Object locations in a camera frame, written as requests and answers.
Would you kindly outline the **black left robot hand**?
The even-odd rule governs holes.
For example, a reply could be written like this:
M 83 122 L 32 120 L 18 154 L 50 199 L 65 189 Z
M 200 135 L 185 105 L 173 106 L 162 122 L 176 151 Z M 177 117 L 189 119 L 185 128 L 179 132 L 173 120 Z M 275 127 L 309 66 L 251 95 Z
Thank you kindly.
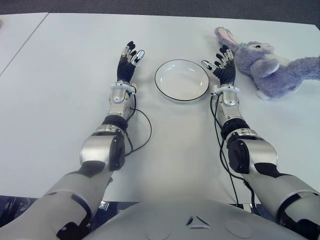
M 130 82 L 136 66 L 145 55 L 144 50 L 135 50 L 136 45 L 133 41 L 127 43 L 124 47 L 117 66 L 117 81 Z

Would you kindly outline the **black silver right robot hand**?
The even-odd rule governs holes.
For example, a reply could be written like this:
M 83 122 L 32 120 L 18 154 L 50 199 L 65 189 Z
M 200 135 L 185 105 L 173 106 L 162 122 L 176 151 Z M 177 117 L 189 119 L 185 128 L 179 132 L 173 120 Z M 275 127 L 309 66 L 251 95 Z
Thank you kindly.
M 229 47 L 225 44 L 219 49 L 214 63 L 202 60 L 201 64 L 219 79 L 220 85 L 234 85 L 236 78 L 236 67 L 234 56 Z

